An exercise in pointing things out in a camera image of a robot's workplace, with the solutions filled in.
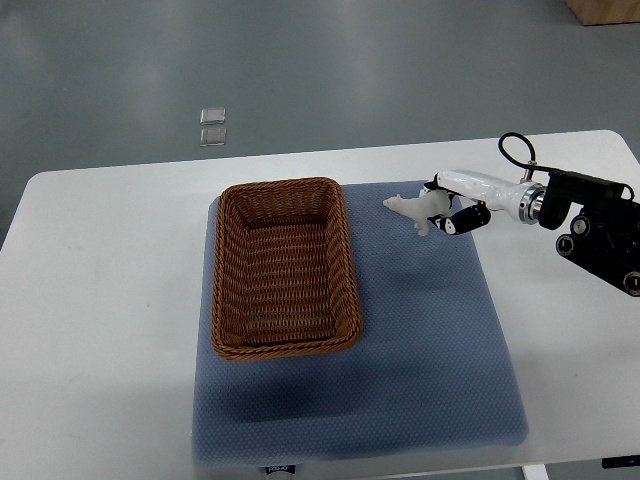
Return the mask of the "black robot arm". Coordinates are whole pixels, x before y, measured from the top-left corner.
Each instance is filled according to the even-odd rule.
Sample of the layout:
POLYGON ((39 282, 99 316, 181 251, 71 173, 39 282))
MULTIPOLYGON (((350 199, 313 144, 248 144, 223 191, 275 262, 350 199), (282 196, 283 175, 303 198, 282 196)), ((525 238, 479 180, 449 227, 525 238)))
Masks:
POLYGON ((500 153, 525 170, 522 183, 536 171, 548 174, 545 187, 532 187, 519 202, 521 220, 548 230, 558 229, 572 205, 581 207, 569 231, 560 235, 556 252, 629 296, 639 295, 639 204, 626 184, 536 162, 533 144, 524 135, 507 132, 498 140, 500 153))

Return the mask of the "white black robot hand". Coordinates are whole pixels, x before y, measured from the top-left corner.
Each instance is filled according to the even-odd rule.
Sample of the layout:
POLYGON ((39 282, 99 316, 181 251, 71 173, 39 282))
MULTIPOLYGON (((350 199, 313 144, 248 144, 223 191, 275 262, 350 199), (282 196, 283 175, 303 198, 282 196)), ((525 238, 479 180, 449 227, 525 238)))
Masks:
POLYGON ((486 174, 466 170, 436 173, 424 183, 424 192, 442 191, 453 204, 454 197, 472 204, 455 213, 437 214, 429 220, 448 235, 461 235, 489 223, 493 212, 504 211, 520 224, 538 222, 546 188, 531 180, 513 183, 486 174))

